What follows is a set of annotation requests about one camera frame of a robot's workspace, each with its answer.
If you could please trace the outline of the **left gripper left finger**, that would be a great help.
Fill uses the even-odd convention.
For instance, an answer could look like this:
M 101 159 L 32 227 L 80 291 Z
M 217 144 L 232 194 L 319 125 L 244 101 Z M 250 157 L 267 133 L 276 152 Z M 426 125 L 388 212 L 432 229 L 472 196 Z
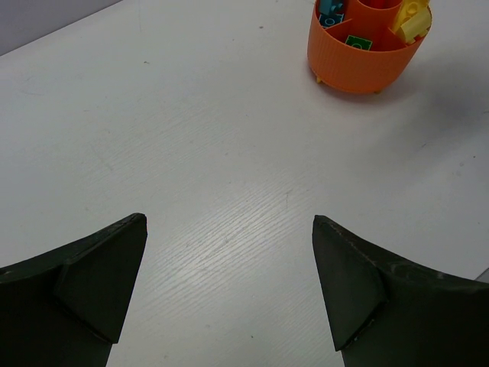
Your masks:
M 147 241 L 133 213 L 1 269 L 3 366 L 105 366 L 118 343 Z

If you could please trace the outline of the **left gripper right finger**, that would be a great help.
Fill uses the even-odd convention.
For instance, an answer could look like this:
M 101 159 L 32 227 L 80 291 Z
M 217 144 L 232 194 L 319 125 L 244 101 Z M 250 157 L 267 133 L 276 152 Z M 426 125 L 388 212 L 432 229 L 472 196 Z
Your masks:
M 316 216 L 316 268 L 346 366 L 486 366 L 488 285 L 420 265 Z

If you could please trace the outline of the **green lego brick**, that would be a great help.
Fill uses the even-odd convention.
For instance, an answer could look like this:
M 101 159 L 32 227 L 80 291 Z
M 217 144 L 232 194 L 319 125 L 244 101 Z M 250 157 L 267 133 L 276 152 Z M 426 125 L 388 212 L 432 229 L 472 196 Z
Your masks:
M 345 43 L 350 47 L 357 48 L 360 50 L 370 50 L 372 47 L 373 41 L 362 38 L 362 37 L 357 37 L 354 35 L 348 35 Z

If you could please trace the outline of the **yellow long lego plate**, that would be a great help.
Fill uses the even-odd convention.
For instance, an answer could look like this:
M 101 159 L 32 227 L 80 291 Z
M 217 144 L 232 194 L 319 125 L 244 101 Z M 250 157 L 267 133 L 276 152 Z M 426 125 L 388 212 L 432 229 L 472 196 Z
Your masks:
M 393 32 L 397 32 L 403 23 L 411 19 L 422 9 L 427 8 L 429 3 L 430 0 L 403 0 L 390 29 Z

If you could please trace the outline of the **teal rounded lego brick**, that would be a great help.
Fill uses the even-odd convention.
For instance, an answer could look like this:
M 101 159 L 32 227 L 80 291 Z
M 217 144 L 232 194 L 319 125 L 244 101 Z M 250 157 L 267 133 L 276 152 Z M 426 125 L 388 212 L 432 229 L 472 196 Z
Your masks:
M 323 28 L 330 28 L 332 26 L 342 23 L 344 16 L 344 13 L 330 13 L 329 15 L 320 13 L 318 20 Z

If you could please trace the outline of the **yellow square lego brick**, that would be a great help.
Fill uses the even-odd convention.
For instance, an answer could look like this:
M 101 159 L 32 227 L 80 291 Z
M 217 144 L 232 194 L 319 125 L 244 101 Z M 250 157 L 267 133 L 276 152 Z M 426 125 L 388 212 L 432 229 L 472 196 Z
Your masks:
M 412 44 L 417 37 L 424 37 L 432 24 L 428 8 L 421 8 L 414 16 L 402 23 L 396 35 L 406 44 Z

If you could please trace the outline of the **light blue small lego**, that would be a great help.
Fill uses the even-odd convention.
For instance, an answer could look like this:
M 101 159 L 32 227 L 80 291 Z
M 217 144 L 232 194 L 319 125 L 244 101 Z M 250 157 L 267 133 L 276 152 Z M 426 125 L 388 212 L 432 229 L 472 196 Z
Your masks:
M 344 5 L 342 0 L 320 0 L 318 10 L 321 14 L 330 15 L 340 11 Z

